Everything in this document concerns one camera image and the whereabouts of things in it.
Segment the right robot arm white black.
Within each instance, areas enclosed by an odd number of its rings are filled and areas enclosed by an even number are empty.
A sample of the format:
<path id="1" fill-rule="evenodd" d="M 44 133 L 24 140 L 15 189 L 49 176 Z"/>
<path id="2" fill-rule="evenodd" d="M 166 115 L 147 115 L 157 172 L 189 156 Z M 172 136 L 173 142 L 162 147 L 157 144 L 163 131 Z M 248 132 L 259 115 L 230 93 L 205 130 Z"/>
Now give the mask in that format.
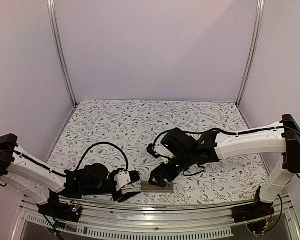
<path id="1" fill-rule="evenodd" d="M 248 213 L 259 218 L 268 210 L 291 179 L 300 174 L 300 127 L 290 114 L 271 125 L 244 131 L 228 132 L 213 128 L 199 133 L 199 139 L 179 128 L 161 133 L 160 146 L 155 142 L 147 152 L 166 161 L 151 171 L 148 182 L 164 188 L 193 165 L 218 163 L 232 157 L 280 153 L 281 159 L 270 177 L 256 191 Z"/>

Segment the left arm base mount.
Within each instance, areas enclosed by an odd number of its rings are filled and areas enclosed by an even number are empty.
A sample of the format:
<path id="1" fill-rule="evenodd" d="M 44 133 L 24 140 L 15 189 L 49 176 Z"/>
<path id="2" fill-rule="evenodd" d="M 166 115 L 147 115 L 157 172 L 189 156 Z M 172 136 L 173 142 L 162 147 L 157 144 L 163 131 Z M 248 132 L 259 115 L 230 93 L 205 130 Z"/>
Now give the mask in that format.
<path id="1" fill-rule="evenodd" d="M 54 220 L 65 220 L 68 222 L 78 223 L 82 215 L 82 205 L 71 200 L 67 203 L 62 203 L 59 200 L 59 195 L 49 190 L 47 203 L 36 204 L 38 212 L 42 215 L 52 217 Z"/>

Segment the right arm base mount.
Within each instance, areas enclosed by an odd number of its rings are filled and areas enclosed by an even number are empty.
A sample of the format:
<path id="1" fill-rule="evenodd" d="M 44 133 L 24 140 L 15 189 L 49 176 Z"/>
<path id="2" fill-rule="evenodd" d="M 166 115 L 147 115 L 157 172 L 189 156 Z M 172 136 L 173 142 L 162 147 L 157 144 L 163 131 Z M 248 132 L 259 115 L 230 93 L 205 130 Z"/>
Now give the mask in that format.
<path id="1" fill-rule="evenodd" d="M 273 208 L 274 202 L 268 203 L 261 200 L 261 188 L 261 186 L 258 187 L 253 203 L 235 206 L 231 209 L 235 223 L 263 218 L 275 213 Z"/>

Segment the white remote control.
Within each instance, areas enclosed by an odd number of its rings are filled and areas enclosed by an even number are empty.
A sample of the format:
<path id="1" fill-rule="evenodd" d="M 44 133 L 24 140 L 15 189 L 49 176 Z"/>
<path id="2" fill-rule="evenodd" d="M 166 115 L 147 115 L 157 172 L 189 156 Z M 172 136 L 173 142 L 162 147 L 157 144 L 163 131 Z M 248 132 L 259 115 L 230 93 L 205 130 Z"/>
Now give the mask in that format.
<path id="1" fill-rule="evenodd" d="M 174 192 L 174 184 L 168 183 L 165 187 L 159 187 L 156 185 L 151 185 L 147 181 L 141 182 L 141 191 L 143 193 L 173 193 Z"/>

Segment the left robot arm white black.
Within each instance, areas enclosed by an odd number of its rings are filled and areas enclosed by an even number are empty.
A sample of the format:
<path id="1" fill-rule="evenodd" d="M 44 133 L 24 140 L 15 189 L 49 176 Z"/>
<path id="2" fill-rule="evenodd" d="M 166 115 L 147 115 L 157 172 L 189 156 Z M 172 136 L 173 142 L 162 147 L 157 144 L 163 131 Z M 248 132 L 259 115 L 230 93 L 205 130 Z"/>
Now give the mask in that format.
<path id="1" fill-rule="evenodd" d="M 53 217 L 60 217 L 65 211 L 53 194 L 68 199 L 111 195 L 113 201 L 119 203 L 137 195 L 137 192 L 123 193 L 125 186 L 140 181 L 140 173 L 136 170 L 118 168 L 109 172 L 100 163 L 76 170 L 56 169 L 26 152 L 17 140 L 12 133 L 0 136 L 0 183 L 44 205 Z"/>

